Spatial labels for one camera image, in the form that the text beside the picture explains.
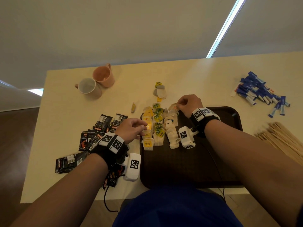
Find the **blue shirt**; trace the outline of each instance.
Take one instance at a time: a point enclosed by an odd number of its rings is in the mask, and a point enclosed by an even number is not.
[[[151,189],[129,202],[113,227],[243,226],[218,195],[188,187]]]

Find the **hand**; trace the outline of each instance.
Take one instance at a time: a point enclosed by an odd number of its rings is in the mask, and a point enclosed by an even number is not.
[[[177,108],[181,110],[187,118],[190,118],[194,110],[201,107],[203,107],[202,101],[196,95],[184,95],[177,102]]]
[[[129,144],[134,139],[140,139],[140,136],[144,136],[143,130],[147,130],[147,122],[131,118],[125,119],[120,126],[116,129],[115,134],[124,139],[125,144]]]

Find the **brown tray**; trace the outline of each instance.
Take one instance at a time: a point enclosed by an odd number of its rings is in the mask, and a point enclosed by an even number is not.
[[[240,116],[235,109],[231,107],[209,107],[209,109],[218,114],[222,122],[242,131]],[[177,132],[183,126],[192,128],[191,121],[181,111],[179,113]],[[154,146],[153,151],[143,150],[143,145],[140,143],[142,156],[140,179],[143,185],[152,188],[160,185],[189,183],[194,184],[196,188],[222,187],[216,166],[208,151],[203,147],[204,145],[216,161],[224,186],[243,187],[231,169],[217,156],[207,139],[197,135],[194,139],[196,146],[191,149],[185,149],[181,143],[179,148],[170,149],[166,135],[164,145]]]

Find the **wristband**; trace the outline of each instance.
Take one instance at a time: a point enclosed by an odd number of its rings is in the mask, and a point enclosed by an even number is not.
[[[213,119],[220,120],[220,117],[206,107],[197,108],[190,116],[190,120],[193,122],[195,128],[199,131],[199,136],[202,138],[206,138],[204,129],[207,123]]]
[[[116,163],[122,164],[128,151],[123,138],[115,133],[108,132],[99,141],[98,145],[91,151],[101,156],[108,168]]]

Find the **mug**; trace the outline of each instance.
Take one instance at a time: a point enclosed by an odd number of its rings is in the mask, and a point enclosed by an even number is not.
[[[106,64],[105,66],[97,67],[93,72],[93,79],[103,87],[111,87],[115,83],[112,66]]]
[[[102,90],[99,84],[97,84],[92,78],[84,78],[79,84],[75,84],[75,88],[77,88],[81,93],[93,98],[99,98],[102,96]]]

